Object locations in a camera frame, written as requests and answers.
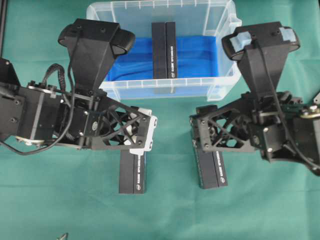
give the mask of light blue tape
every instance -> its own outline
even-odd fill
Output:
[[[290,42],[297,41],[295,32],[291,28],[279,27],[279,30],[282,34],[283,41],[290,41]]]
[[[237,36],[230,38],[230,42],[236,52],[239,52],[244,49],[245,46],[250,45],[251,41],[252,38],[248,31],[240,32]]]

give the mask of blue cloth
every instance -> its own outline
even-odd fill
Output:
[[[177,37],[178,78],[218,76],[216,37]],[[119,56],[106,81],[153,78],[152,39],[140,37],[126,55]]]

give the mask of black cable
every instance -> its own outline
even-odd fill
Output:
[[[37,149],[37,150],[33,150],[33,151],[27,151],[27,152],[19,151],[19,150],[15,149],[14,147],[10,146],[9,144],[5,143],[4,141],[0,140],[0,144],[1,145],[5,146],[7,149],[11,150],[12,152],[14,152],[16,154],[26,156],[26,155],[32,155],[32,154],[37,154],[37,153],[46,151],[46,150],[52,148],[54,145],[56,145],[62,138],[64,138],[64,136],[66,135],[66,133],[68,132],[68,130],[69,130],[70,126],[71,126],[71,123],[72,123],[72,120],[73,120],[73,116],[74,116],[75,86],[74,86],[73,79],[72,79],[72,76],[71,76],[71,66],[72,66],[74,55],[75,55],[75,52],[76,52],[76,49],[77,49],[77,46],[78,46],[80,33],[81,33],[80,31],[77,32],[75,46],[74,46],[74,48],[72,50],[72,54],[70,56],[70,62],[69,62],[69,65],[68,65],[68,70],[67,70],[67,72],[68,72],[68,74],[67,74],[68,75],[68,80],[70,82],[70,87],[71,87],[71,107],[70,107],[70,111],[69,111],[69,117],[68,117],[67,125],[64,128],[63,132],[61,133],[61,135],[56,140],[54,140],[54,142],[52,142],[50,145],[48,145],[46,147],[43,147],[43,148],[40,148],[40,149]]]
[[[320,166],[315,164],[314,162],[312,162],[311,160],[309,160],[300,150],[299,148],[297,147],[296,145],[296,142],[294,141],[293,137],[291,136],[291,133],[289,131],[289,128],[288,128],[288,124],[287,124],[287,121],[286,121],[286,117],[285,117],[285,114],[284,112],[282,111],[281,109],[281,106],[280,106],[280,102],[279,102],[279,99],[278,99],[278,95],[277,95],[277,92],[276,92],[276,89],[275,89],[275,86],[274,86],[274,83],[272,82],[272,79],[271,79],[271,76],[270,76],[270,72],[269,72],[269,69],[268,69],[268,66],[267,66],[267,61],[266,61],[266,58],[265,58],[265,54],[259,44],[259,42],[256,40],[255,43],[257,44],[258,46],[258,49],[260,51],[260,54],[261,54],[261,57],[262,57],[262,62],[263,62],[263,65],[264,65],[264,68],[265,68],[265,71],[266,71],[266,74],[267,74],[267,77],[268,77],[268,80],[269,80],[269,84],[270,84],[270,88],[271,88],[271,91],[272,91],[272,95],[273,95],[273,98],[274,98],[274,102],[275,102],[275,107],[276,107],[276,110],[278,112],[278,115],[280,117],[280,120],[282,122],[282,125],[283,125],[283,128],[284,128],[284,131],[285,131],[285,134],[289,140],[289,142],[291,143],[292,147],[294,148],[295,152],[299,155],[299,157],[305,161],[306,163],[310,164],[313,168],[316,168],[318,170],[320,170]]]
[[[44,75],[44,77],[42,79],[42,84],[47,86],[48,78],[55,71],[58,72],[58,81],[59,81],[60,89],[61,89],[61,91],[65,91],[66,90],[65,69],[64,69],[63,66],[61,66],[60,64],[57,64],[57,63],[52,64],[48,68],[48,70],[46,71],[46,73],[45,73],[45,75]]]

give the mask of clear plastic bin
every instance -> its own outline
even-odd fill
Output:
[[[233,33],[242,21],[232,0],[142,0],[91,4],[87,19],[120,23],[137,38],[151,38],[151,23],[175,22],[176,36],[214,36],[218,76],[175,79],[104,81],[101,88],[110,98],[147,99],[207,96],[208,101],[223,99],[241,74],[224,53],[221,38]]]

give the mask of green tablecloth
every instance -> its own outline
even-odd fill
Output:
[[[85,18],[88,0],[9,0],[3,57],[25,85],[69,57],[60,31]],[[317,0],[236,0],[243,25],[281,21],[298,34],[278,89],[310,101],[320,91]],[[220,106],[247,91],[241,79]],[[0,147],[0,236],[11,240],[319,239],[320,178],[303,165],[269,164],[258,152],[225,153],[229,186],[198,187],[188,116],[205,98],[125,101],[158,116],[147,193],[119,195],[117,151],[55,147],[21,157]]]

